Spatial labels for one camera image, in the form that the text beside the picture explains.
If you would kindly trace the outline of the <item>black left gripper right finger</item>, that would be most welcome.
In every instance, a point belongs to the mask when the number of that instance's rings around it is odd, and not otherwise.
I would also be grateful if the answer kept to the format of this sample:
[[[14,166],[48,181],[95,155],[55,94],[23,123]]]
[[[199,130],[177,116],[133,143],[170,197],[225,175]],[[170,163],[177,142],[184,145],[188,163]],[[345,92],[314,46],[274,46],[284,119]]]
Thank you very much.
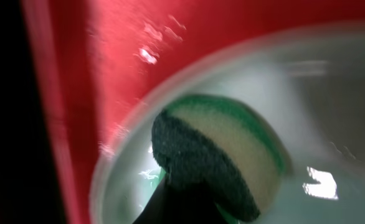
[[[224,217],[218,211],[211,195],[201,189],[191,192],[188,209],[189,223],[227,224]]]

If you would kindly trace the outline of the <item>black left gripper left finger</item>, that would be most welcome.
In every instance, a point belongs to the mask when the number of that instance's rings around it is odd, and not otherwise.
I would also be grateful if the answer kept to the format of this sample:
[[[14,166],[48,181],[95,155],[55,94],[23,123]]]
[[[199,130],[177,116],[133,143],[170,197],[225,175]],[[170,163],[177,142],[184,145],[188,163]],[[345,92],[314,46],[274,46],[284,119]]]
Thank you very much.
[[[162,180],[133,224],[180,224],[187,218],[186,192]]]

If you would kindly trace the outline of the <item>green yellow scrub sponge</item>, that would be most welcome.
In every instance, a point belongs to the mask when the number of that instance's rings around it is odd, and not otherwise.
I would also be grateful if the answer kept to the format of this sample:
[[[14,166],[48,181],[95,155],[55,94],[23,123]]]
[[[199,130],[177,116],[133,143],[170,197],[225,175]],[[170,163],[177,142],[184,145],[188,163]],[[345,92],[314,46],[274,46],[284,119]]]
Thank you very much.
[[[217,208],[247,223],[272,206],[291,169],[270,125],[247,105],[223,96],[172,101],[155,117],[151,143],[171,187],[200,186]]]

